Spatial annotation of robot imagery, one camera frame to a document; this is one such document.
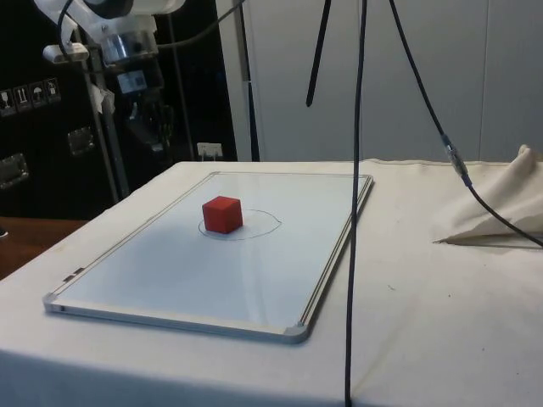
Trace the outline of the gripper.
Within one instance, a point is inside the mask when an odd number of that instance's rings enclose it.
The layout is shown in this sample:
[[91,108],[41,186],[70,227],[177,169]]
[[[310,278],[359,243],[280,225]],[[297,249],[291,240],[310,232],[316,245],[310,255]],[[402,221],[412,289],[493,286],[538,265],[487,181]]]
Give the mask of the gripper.
[[164,77],[157,58],[132,59],[125,64],[107,66],[105,78],[112,92],[114,111],[131,111],[135,103],[141,109],[163,109]]

